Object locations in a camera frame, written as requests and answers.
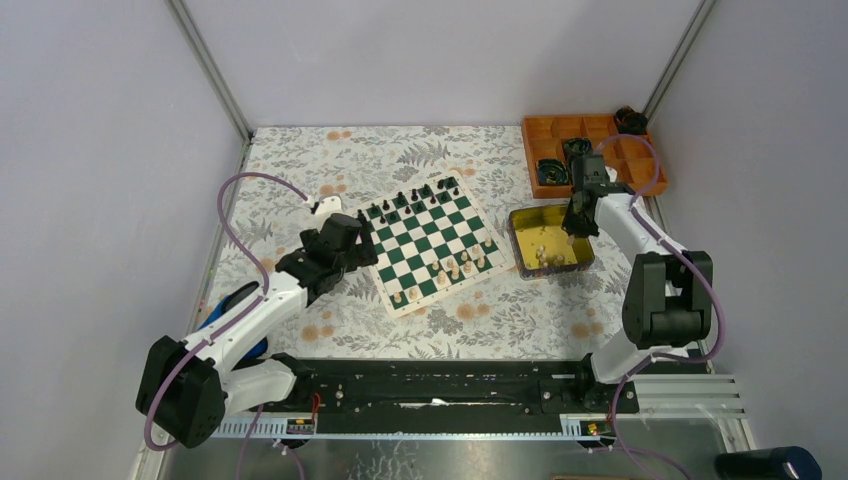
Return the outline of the gold chess piece tin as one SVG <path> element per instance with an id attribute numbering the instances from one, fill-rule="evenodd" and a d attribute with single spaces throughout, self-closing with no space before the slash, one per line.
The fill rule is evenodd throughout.
<path id="1" fill-rule="evenodd" d="M 569 242 L 562 228 L 566 209 L 565 205 L 546 205 L 509 214 L 507 232 L 523 280 L 585 271 L 594 263 L 594 250 L 587 239 Z"/>

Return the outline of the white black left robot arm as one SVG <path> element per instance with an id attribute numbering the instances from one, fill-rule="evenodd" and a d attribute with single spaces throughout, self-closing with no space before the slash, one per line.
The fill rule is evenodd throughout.
<path id="1" fill-rule="evenodd" d="M 376 264 L 377 253 L 363 212 L 332 213 L 300 238 L 301 248 L 231 310 L 182 340 L 164 336 L 151 346 L 135 402 L 149 449 L 167 448 L 154 440 L 155 427 L 171 437 L 169 447 L 194 448 L 229 414 L 269 402 L 288 411 L 307 404 L 308 381 L 285 362 L 239 363 L 275 325 L 300 315 L 346 274 Z"/>

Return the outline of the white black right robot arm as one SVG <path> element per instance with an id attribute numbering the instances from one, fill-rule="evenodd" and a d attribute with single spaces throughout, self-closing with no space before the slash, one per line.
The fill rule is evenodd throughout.
<path id="1" fill-rule="evenodd" d="M 622 328 L 588 357 L 592 374 L 573 386 L 575 402 L 597 412 L 613 398 L 613 383 L 654 358 L 705 339 L 712 325 L 712 260 L 671 239 L 641 206 L 632 188 L 612 179 L 602 156 L 570 162 L 572 194 L 562 222 L 573 239 L 606 232 L 631 263 Z"/>

